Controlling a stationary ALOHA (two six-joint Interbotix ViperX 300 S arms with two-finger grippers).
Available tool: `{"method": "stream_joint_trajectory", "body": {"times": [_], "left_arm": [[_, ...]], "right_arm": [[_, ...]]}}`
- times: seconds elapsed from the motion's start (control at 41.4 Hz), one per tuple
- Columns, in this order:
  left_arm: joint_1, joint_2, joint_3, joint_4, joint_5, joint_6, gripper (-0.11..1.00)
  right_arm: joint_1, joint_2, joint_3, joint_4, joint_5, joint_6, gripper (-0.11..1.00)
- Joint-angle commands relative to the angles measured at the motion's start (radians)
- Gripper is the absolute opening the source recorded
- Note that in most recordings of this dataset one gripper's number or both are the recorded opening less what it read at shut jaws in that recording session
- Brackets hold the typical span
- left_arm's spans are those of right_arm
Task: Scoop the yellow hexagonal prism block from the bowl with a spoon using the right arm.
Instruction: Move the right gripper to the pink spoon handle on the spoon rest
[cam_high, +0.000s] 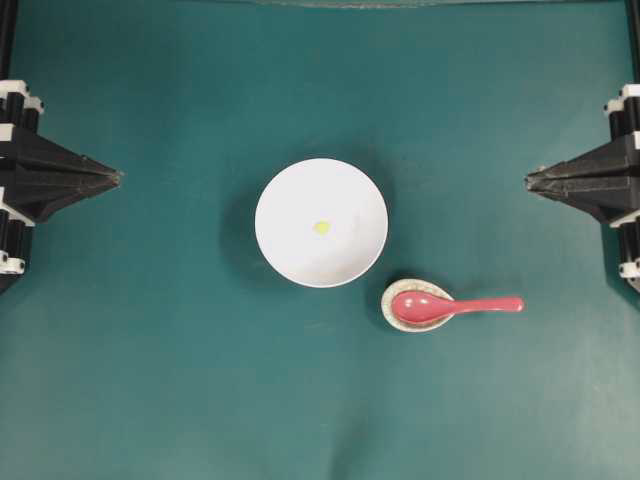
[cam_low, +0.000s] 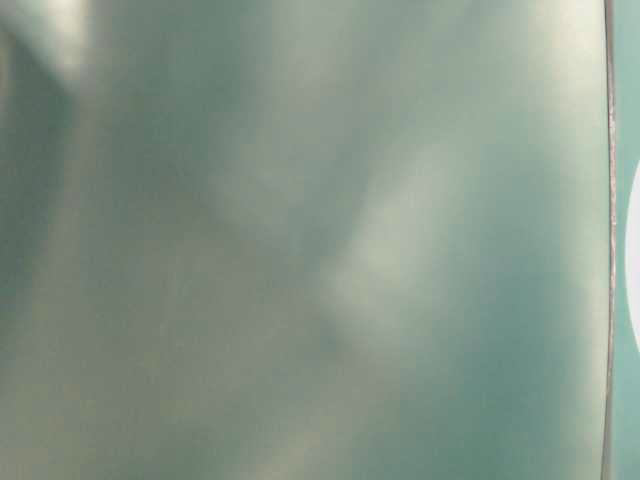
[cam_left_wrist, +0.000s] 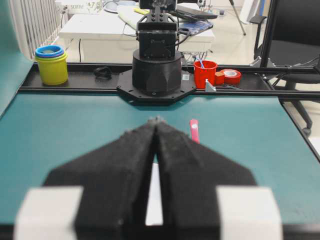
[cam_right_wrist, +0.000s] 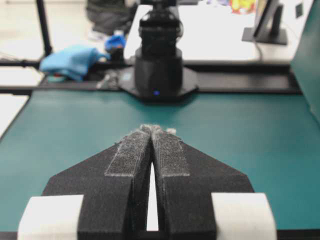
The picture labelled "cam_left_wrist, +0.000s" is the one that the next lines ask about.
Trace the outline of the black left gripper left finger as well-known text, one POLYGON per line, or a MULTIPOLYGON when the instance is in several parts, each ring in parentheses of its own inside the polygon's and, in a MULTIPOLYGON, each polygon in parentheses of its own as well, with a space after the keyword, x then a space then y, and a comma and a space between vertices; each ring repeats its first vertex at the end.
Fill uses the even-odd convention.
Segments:
POLYGON ((124 240, 145 223, 154 157, 151 123, 52 169, 26 193, 16 240, 124 240))

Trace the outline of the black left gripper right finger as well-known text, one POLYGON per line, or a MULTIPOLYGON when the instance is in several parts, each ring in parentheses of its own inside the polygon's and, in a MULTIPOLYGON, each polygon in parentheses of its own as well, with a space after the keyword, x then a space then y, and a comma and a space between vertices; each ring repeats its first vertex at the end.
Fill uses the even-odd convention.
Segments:
POLYGON ((163 223, 172 239, 283 239, 274 194, 248 168, 163 122, 156 139, 163 223))

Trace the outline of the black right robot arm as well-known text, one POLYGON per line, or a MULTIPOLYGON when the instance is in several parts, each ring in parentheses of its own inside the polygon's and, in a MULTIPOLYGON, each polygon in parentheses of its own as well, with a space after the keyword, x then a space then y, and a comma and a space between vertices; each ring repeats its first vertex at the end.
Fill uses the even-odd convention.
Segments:
MULTIPOLYGON (((139 48, 124 78, 133 92, 166 97, 182 86, 174 0, 141 0, 148 9, 136 25, 139 48)), ((280 211, 269 187, 252 172, 157 121, 155 140, 163 226, 171 240, 281 240, 280 211)))

